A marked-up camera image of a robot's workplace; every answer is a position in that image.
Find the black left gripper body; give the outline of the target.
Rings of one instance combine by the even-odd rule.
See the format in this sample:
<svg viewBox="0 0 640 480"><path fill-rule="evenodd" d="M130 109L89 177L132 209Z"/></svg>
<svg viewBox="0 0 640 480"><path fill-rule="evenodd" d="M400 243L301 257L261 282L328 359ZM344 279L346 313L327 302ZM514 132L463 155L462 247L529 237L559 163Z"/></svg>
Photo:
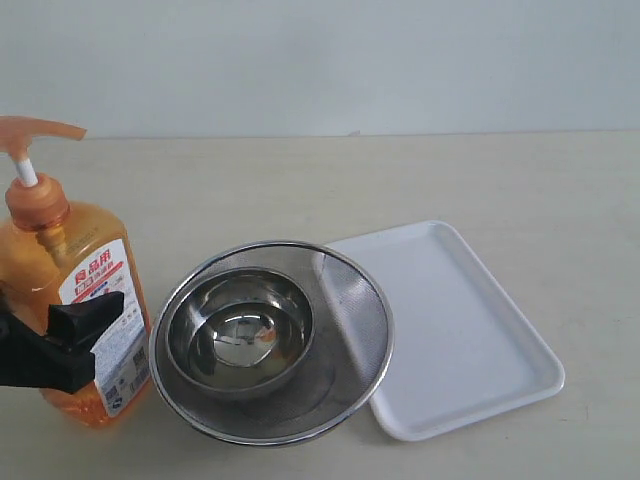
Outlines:
<svg viewBox="0 0 640 480"><path fill-rule="evenodd" d="M46 316L31 328L1 294L1 385L76 393L95 379L95 355L66 353L47 340Z"/></svg>

